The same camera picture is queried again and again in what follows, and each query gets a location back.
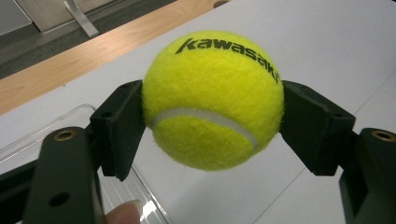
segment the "white table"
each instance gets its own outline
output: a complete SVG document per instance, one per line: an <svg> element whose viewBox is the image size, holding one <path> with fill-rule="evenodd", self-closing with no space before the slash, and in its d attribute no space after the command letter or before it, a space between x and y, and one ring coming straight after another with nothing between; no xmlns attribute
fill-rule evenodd
<svg viewBox="0 0 396 224"><path fill-rule="evenodd" d="M99 106L141 79L172 40L198 30L247 36L283 79L304 83L357 117L355 131L396 133L396 3L233 0L0 117L0 148L82 104ZM232 170L206 173L173 162L147 130L135 165L174 223L345 223L338 179L316 177L277 136Z"/></svg>

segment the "kawasaki logo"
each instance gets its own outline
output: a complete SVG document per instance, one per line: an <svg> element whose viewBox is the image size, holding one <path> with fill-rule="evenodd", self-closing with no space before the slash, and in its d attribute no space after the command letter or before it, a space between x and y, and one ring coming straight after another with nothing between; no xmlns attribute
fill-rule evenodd
<svg viewBox="0 0 396 224"><path fill-rule="evenodd" d="M236 53L240 53L242 55L245 55L249 57L249 59L257 62L260 66L265 68L273 79L276 81L276 83L280 80L279 73L274 69L274 67L267 61L265 60L260 53L257 53L253 49L246 48L243 45L227 41L227 40L221 40L221 39L198 39L194 40L193 38L188 39L186 42L183 43L183 45L180 46L180 48L176 51L175 54L181 53L183 50L194 50L194 49L210 49L210 48L215 48L215 49L227 49L227 50L232 50Z"/></svg>

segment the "clear plastic container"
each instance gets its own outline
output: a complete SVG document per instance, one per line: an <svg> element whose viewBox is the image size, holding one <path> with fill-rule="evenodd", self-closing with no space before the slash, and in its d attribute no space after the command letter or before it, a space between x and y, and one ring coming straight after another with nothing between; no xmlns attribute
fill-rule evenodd
<svg viewBox="0 0 396 224"><path fill-rule="evenodd" d="M94 111L95 108L92 105L80 105L53 122L0 149L0 174L36 160L42 141L49 133L70 126L85 128L90 123L90 116ZM141 223L170 223L165 211L134 165L123 182L115 177L103 176L100 169L98 174L106 213L121 203L138 199L143 203Z"/></svg>

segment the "felt surface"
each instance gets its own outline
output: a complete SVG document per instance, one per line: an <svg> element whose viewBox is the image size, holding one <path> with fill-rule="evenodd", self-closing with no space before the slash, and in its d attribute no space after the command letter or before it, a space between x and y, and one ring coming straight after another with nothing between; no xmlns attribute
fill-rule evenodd
<svg viewBox="0 0 396 224"><path fill-rule="evenodd" d="M240 35L202 31L160 52L144 80L143 107L148 126L163 111L195 108L221 114L251 133L256 147L233 129L189 114L150 127L176 161L221 170L246 161L278 132L283 87L274 63L258 45Z"/></svg>

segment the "wooden floor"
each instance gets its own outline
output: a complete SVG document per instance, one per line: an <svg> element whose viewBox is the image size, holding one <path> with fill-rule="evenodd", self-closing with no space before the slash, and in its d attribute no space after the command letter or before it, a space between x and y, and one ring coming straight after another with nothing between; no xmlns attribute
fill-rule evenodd
<svg viewBox="0 0 396 224"><path fill-rule="evenodd" d="M0 115L54 90L214 8L219 0L177 0L0 80Z"/></svg>

